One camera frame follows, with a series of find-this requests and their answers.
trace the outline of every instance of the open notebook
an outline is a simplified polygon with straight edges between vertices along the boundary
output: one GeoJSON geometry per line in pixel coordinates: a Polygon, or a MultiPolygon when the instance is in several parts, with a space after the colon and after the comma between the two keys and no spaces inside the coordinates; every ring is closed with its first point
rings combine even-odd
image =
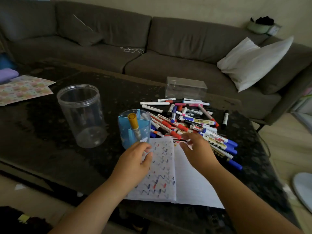
{"type": "Polygon", "coordinates": [[[212,185],[172,138],[150,139],[150,144],[154,155],[149,173],[126,199],[224,208],[212,185]]]}

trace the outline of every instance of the forearm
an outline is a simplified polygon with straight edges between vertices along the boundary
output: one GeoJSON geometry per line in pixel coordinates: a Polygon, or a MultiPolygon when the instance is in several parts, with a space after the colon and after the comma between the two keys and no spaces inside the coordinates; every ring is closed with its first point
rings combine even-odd
{"type": "Polygon", "coordinates": [[[100,234],[126,194],[117,182],[108,179],[49,234],[100,234]]]}
{"type": "Polygon", "coordinates": [[[204,172],[237,233],[302,233],[222,166],[204,172]]]}

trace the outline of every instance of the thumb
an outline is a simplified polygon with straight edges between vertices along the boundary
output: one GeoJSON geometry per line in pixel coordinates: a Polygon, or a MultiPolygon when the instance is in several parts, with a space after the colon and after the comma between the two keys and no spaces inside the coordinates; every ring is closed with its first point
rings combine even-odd
{"type": "Polygon", "coordinates": [[[183,149],[186,157],[188,158],[191,156],[191,153],[193,152],[190,147],[186,143],[180,143],[181,148],[183,149]]]}
{"type": "Polygon", "coordinates": [[[145,159],[142,162],[142,166],[145,168],[149,168],[152,160],[153,160],[153,152],[150,152],[145,156],[145,159]]]}

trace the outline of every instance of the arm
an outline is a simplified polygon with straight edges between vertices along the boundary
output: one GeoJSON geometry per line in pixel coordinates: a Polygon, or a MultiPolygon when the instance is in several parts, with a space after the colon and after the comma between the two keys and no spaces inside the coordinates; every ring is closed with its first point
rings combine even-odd
{"type": "Polygon", "coordinates": [[[220,165],[210,145],[197,133],[185,133],[193,150],[185,143],[181,147],[190,164],[213,186],[237,233],[303,234],[303,232],[260,199],[248,187],[220,165]]]}
{"type": "Polygon", "coordinates": [[[100,234],[116,206],[148,173],[153,153],[147,154],[143,162],[142,154],[150,149],[151,145],[139,142],[127,149],[108,180],[49,234],[100,234]]]}

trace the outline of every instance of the black marble table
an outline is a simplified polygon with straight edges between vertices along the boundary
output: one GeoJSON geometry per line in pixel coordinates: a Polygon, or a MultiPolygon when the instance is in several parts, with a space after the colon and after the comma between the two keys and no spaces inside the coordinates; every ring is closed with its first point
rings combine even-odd
{"type": "MultiPolygon", "coordinates": [[[[54,94],[0,107],[0,162],[87,195],[109,177],[124,151],[118,115],[140,108],[140,101],[164,98],[165,93],[162,83],[54,59],[21,66],[19,72],[56,81],[50,86],[54,94]],[[101,94],[109,135],[96,148],[76,145],[58,105],[56,93],[71,84],[91,84],[101,94]]],[[[240,101],[212,94],[207,94],[206,100],[218,122],[222,121],[224,110],[230,111],[227,128],[220,133],[239,144],[235,161],[243,170],[227,163],[224,167],[298,226],[257,133],[243,115],[240,101]]],[[[235,233],[224,209],[131,200],[123,200],[120,206],[179,233],[235,233]]]]}

